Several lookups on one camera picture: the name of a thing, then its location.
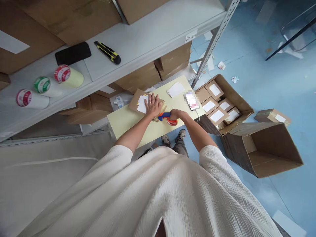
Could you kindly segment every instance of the smartphone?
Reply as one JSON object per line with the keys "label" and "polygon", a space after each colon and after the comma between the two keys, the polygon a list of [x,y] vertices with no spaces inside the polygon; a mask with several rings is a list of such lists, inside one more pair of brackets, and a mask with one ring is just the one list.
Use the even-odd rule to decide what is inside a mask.
{"label": "smartphone", "polygon": [[71,65],[91,56],[91,51],[87,42],[82,42],[55,53],[58,65]]}

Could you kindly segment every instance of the open cardboard box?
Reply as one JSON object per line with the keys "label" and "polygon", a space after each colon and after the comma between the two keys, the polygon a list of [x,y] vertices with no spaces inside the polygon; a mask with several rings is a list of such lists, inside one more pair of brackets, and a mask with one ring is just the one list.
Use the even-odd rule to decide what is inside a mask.
{"label": "open cardboard box", "polygon": [[221,140],[227,157],[258,178],[303,165],[284,123],[243,123]]}
{"label": "open cardboard box", "polygon": [[237,127],[237,125],[245,121],[246,118],[248,118],[252,113],[254,113],[254,111],[253,108],[250,107],[250,105],[240,96],[240,94],[238,94],[231,87],[231,85],[229,85],[229,83],[221,74],[217,74],[215,77],[213,77],[203,86],[201,86],[198,90],[209,84],[211,81],[215,81],[224,92],[224,95],[221,96],[221,99],[228,98],[242,113],[242,115],[239,118],[237,118],[235,121],[233,121],[231,124],[227,125],[221,130],[218,130],[206,115],[200,117],[200,121],[198,121],[198,124],[201,125],[201,127],[204,128],[205,131],[214,135],[223,136],[235,127]]}

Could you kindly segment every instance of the white shelf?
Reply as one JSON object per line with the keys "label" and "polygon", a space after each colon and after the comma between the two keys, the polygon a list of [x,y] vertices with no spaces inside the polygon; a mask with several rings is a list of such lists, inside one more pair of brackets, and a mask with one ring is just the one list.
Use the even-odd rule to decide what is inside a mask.
{"label": "white shelf", "polygon": [[[199,36],[214,29],[224,17],[219,0],[171,0],[132,25],[113,26],[87,41],[90,58],[71,65],[83,73],[83,85],[65,89],[44,110],[20,108],[15,97],[20,89],[31,89],[38,76],[52,76],[57,68],[55,52],[26,66],[10,75],[11,85],[0,91],[0,142],[180,47],[188,33],[197,29]],[[99,52],[93,44],[96,40],[117,51],[121,64],[113,64]]]}

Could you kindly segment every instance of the small cardboard box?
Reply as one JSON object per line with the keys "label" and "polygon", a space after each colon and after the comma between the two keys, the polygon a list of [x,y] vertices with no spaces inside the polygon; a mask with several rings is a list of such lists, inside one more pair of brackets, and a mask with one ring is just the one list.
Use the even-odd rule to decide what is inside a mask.
{"label": "small cardboard box", "polygon": [[257,113],[255,120],[258,122],[283,122],[286,126],[290,125],[292,120],[276,109],[261,110]]}
{"label": "small cardboard box", "polygon": [[226,112],[228,112],[229,110],[235,107],[234,104],[228,98],[221,100],[219,104],[220,104],[220,107]]}
{"label": "small cardboard box", "polygon": [[210,93],[210,95],[213,97],[213,99],[218,99],[220,96],[224,94],[220,86],[213,80],[210,83],[208,83],[206,86],[204,86],[207,91]]}
{"label": "small cardboard box", "polygon": [[228,113],[221,107],[217,107],[213,112],[207,115],[207,118],[214,124],[214,126],[220,124],[227,118]]}
{"label": "small cardboard box", "polygon": [[[131,110],[134,110],[134,111],[136,111],[136,112],[138,112],[138,113],[144,114],[143,112],[137,110],[137,109],[138,109],[138,101],[139,101],[139,98],[140,98],[142,95],[150,96],[149,93],[146,93],[146,92],[144,92],[144,91],[142,91],[142,90],[140,90],[140,89],[137,89],[136,92],[135,92],[135,94],[134,94],[134,96],[133,96],[133,98],[132,98],[132,100],[131,100],[131,102],[129,103],[128,107],[129,107]],[[162,99],[159,98],[159,103],[160,103],[160,102],[162,103],[162,105],[164,105],[164,103],[165,103],[164,100],[162,100]]]}
{"label": "small cardboard box", "polygon": [[227,157],[258,178],[303,165],[284,123],[243,123],[221,140]]}
{"label": "small cardboard box", "polygon": [[231,124],[233,121],[235,121],[238,117],[241,116],[241,112],[239,112],[239,110],[236,107],[232,108],[227,113],[229,114],[229,117],[224,120],[224,123],[226,125]]}
{"label": "small cardboard box", "polygon": [[246,118],[248,118],[253,113],[253,109],[240,96],[240,94],[238,94],[231,87],[231,85],[226,81],[226,79],[221,74],[217,74],[215,77],[213,77],[210,81],[201,86],[199,89],[201,89],[211,81],[215,81],[220,86],[220,88],[224,92],[223,97],[225,96],[230,101],[233,101],[236,108],[242,113],[242,115],[238,119],[233,121],[230,125],[227,125],[223,129],[221,129],[220,131],[216,128],[216,126],[214,126],[214,124],[208,119],[206,115],[202,115],[200,117],[200,121],[198,121],[198,124],[200,124],[201,127],[205,129],[205,131],[214,135],[223,136],[232,129],[234,129],[237,125],[241,124],[244,120],[246,120]]}
{"label": "small cardboard box", "polygon": [[219,106],[219,104],[212,97],[201,103],[201,105],[206,114],[210,114]]}

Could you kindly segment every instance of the floor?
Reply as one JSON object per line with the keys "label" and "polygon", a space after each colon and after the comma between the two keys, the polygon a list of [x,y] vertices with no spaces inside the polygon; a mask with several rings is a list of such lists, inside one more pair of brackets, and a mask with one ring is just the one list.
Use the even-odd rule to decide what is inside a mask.
{"label": "floor", "polygon": [[[264,2],[249,0],[239,4],[213,52],[215,69],[202,74],[195,89],[220,73],[250,104],[255,114],[259,110],[275,108],[292,119],[288,130],[302,156],[304,166],[258,179],[232,161],[227,161],[271,216],[280,210],[307,231],[307,236],[315,236],[316,125],[312,121],[316,112],[312,108],[316,105],[316,42],[307,47],[307,51],[303,53],[304,59],[283,53],[265,61],[279,43],[284,42],[280,28],[311,6],[312,2],[277,1],[277,6],[265,25],[255,21]],[[208,43],[204,36],[194,39],[190,61],[198,59],[205,52]],[[217,68],[220,61],[226,65],[224,71]],[[236,84],[230,80],[233,76],[239,77]],[[247,122],[256,122],[253,119],[255,114]],[[168,134],[173,144],[182,128],[185,127]],[[219,137],[211,137],[224,151]],[[185,143],[190,159],[198,162],[198,152],[188,133]]]}

